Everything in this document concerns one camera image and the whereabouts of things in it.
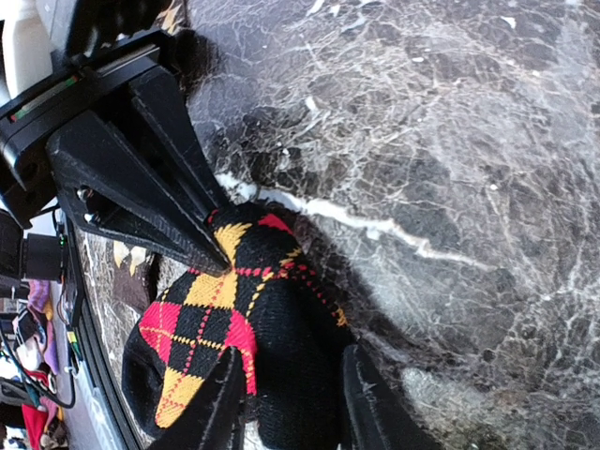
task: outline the cable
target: cable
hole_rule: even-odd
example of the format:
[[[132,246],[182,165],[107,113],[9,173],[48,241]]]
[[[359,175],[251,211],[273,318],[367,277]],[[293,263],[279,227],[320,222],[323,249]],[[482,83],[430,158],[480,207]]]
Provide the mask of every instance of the cable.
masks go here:
[[[7,339],[6,335],[4,334],[4,330],[2,329],[2,327],[0,327],[0,338],[2,339],[2,343],[6,347],[8,356],[12,360],[13,364],[21,372],[21,375],[27,381],[29,381],[31,383],[31,385],[34,387],[34,389],[37,390],[37,392],[39,394],[41,394],[43,397],[49,398],[54,403],[56,403],[58,406],[61,406],[67,410],[70,410],[71,408],[73,408],[73,406],[75,406],[75,379],[73,378],[73,374],[70,371],[68,373],[68,376],[69,376],[70,388],[71,388],[71,401],[69,403],[65,403],[60,398],[58,398],[55,394],[50,392],[50,390],[45,385],[43,385],[38,380],[33,379],[31,376],[29,376],[29,374],[25,371],[25,369],[23,368],[23,366],[21,365],[21,363],[15,356],[15,353],[10,348],[10,345],[8,345],[8,339]]]
[[[65,276],[61,276],[61,286],[62,289],[60,291],[60,296],[58,297],[58,305],[56,305],[56,313],[58,314],[58,318],[64,323],[66,326],[70,326],[70,322],[65,318],[65,299],[67,298],[67,280]]]
[[[58,209],[55,209],[54,211],[52,211],[52,225],[54,226],[54,232],[56,234],[59,234],[59,231],[58,231],[58,220],[56,220],[56,211],[58,211]]]
[[[40,212],[38,212],[34,218],[38,218],[40,216],[44,216],[48,213],[53,213],[54,211],[56,211],[57,209],[60,209],[60,206],[58,204],[55,204],[53,206],[49,206],[46,209],[42,209]]]

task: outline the knitted fabric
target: knitted fabric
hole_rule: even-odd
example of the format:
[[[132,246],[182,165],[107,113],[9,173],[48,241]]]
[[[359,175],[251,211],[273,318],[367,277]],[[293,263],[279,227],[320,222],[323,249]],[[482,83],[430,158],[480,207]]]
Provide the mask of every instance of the knitted fabric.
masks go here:
[[[181,415],[219,355],[243,355],[247,404],[263,443],[335,449],[339,367],[352,343],[343,311],[327,299],[290,229],[251,203],[209,220],[232,263],[223,277],[181,276],[147,309],[124,353],[123,390],[150,435]]]

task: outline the marble surface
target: marble surface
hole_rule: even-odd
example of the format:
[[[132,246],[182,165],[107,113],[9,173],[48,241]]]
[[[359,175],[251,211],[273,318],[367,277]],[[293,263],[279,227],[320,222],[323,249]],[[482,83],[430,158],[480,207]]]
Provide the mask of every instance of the marble surface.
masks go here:
[[[415,420],[600,448],[600,3],[188,0],[183,25],[219,181],[299,213]],[[135,315],[107,304],[120,371]]]

